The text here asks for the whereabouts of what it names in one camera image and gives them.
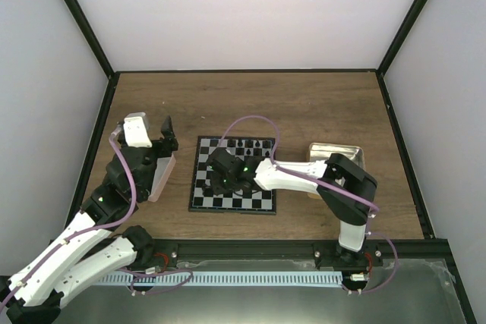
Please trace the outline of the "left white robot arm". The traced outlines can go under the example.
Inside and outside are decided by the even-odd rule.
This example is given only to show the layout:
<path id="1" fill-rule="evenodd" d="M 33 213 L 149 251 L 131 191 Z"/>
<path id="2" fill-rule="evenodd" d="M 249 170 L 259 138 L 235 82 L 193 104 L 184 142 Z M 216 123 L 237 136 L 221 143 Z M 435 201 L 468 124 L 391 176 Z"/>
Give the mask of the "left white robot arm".
<path id="1" fill-rule="evenodd" d="M 117 124 L 109 136 L 115 154 L 103 182 L 34 261 L 1 281 L 1 310 L 10 322 L 52 323 L 62 308 L 104 275 L 154 260 L 153 239 L 139 225 L 93 251 L 139 204 L 159 199 L 175 166 L 178 141 L 172 119 L 164 120 L 158 139 L 150 139 L 148 129 L 143 112 L 131 113 Z"/>

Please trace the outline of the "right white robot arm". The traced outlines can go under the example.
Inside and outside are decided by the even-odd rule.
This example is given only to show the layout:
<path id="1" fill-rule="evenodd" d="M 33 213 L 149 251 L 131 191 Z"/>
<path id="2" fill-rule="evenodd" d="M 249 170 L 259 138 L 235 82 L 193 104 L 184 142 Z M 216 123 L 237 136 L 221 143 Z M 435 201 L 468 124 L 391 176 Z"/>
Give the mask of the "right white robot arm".
<path id="1" fill-rule="evenodd" d="M 210 187 L 217 195 L 255 190 L 318 195 L 339 220 L 339 260 L 353 266 L 364 257 L 368 219 L 378 211 L 374 204 L 377 180 L 343 154 L 313 162 L 282 162 L 273 156 L 242 160 L 217 147 L 206 166 L 211 169 Z"/>

